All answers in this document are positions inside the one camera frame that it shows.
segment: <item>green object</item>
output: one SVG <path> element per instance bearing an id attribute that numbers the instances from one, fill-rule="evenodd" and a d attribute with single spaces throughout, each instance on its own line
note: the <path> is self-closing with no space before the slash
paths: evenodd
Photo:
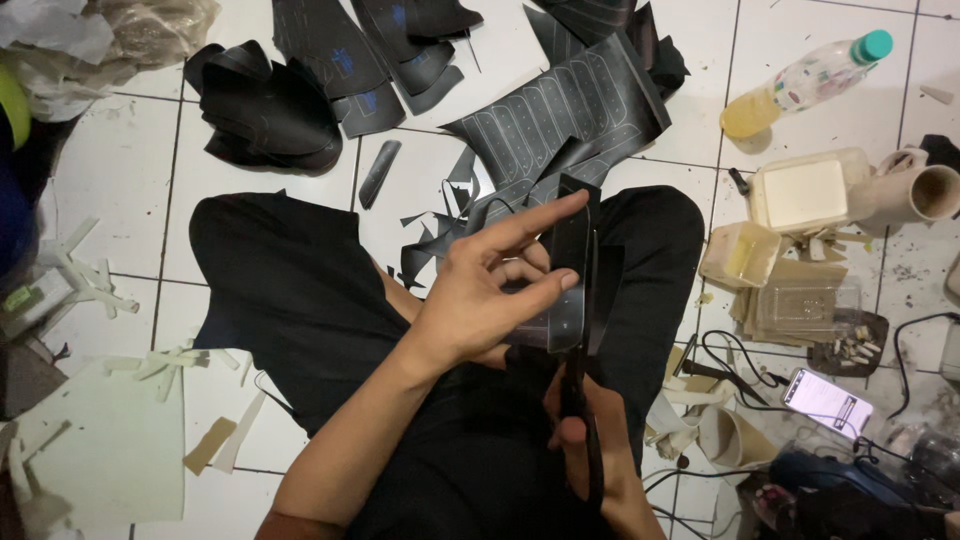
<path id="1" fill-rule="evenodd" d="M 30 102 L 27 101 L 23 88 L 7 66 L 2 63 L 0 63 L 0 108 L 3 108 L 7 116 L 6 121 L 0 118 L 0 129 L 6 127 L 3 124 L 9 124 L 13 135 L 13 148 L 0 148 L 0 153 L 6 153 L 19 149 L 27 142 L 27 137 L 30 136 L 31 115 Z"/>
<path id="2" fill-rule="evenodd" d="M 894 37 L 886 30 L 874 30 L 853 42 L 850 56 L 860 65 L 886 58 L 894 50 Z"/>
<path id="3" fill-rule="evenodd" d="M 25 302 L 29 301 L 33 294 L 34 293 L 30 290 L 29 286 L 23 285 L 14 292 L 10 293 L 10 296 L 3 301 L 3 310 L 7 313 L 12 313 L 15 309 L 23 306 Z"/>

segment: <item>hand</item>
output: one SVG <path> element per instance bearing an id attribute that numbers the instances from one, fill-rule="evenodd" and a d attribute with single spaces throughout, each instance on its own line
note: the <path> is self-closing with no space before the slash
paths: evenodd
<path id="1" fill-rule="evenodd" d="M 500 341 L 520 323 L 550 307 L 577 283 L 570 269 L 550 271 L 537 235 L 587 204 L 585 190 L 525 210 L 450 246 L 437 279 L 403 341 L 416 343 L 426 366 L 442 374 L 468 359 L 503 363 Z M 523 290 L 500 286 L 523 278 Z"/>
<path id="2" fill-rule="evenodd" d="M 561 379 L 565 367 L 561 366 L 557 371 L 543 398 L 543 406 L 556 426 L 548 446 L 551 449 L 564 449 L 566 478 L 573 492 L 585 501 L 589 495 L 587 426 L 580 418 L 560 418 Z M 584 376 L 584 394 L 596 420 L 603 456 L 604 500 L 601 513 L 610 520 L 627 512 L 636 512 L 636 498 L 643 495 L 643 485 L 636 476 L 634 455 L 630 450 L 623 398 L 613 390 L 601 387 L 589 376 Z"/>

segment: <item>smartphone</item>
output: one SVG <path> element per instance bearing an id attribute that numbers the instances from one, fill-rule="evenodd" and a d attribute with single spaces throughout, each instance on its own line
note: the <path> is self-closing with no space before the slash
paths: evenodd
<path id="1" fill-rule="evenodd" d="M 854 440 L 874 413 L 874 406 L 847 390 L 801 368 L 783 394 L 783 404 L 811 415 L 814 421 Z"/>

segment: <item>blue marking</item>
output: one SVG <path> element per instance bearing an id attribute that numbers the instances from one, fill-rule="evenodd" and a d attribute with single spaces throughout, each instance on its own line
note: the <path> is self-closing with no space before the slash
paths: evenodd
<path id="1" fill-rule="evenodd" d="M 363 98 L 370 112 L 376 112 L 376 94 L 373 93 L 373 90 L 360 94 L 360 97 Z"/>
<path id="2" fill-rule="evenodd" d="M 407 27 L 407 11 L 399 4 L 394 4 L 394 22 L 400 28 Z"/>
<path id="3" fill-rule="evenodd" d="M 347 54 L 347 49 L 333 49 L 331 60 L 337 62 L 347 76 L 353 75 L 353 59 Z"/>

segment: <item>fingernail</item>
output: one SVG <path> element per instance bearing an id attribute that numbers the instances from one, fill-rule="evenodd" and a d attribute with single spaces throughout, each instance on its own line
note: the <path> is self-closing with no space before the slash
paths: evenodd
<path id="1" fill-rule="evenodd" d="M 573 285 L 577 284 L 577 281 L 579 280 L 580 280 L 580 277 L 577 276 L 577 273 L 574 272 L 573 270 L 570 270 L 569 272 L 564 274 L 562 278 L 560 278 L 560 286 L 563 287 L 564 290 L 567 290 Z"/>

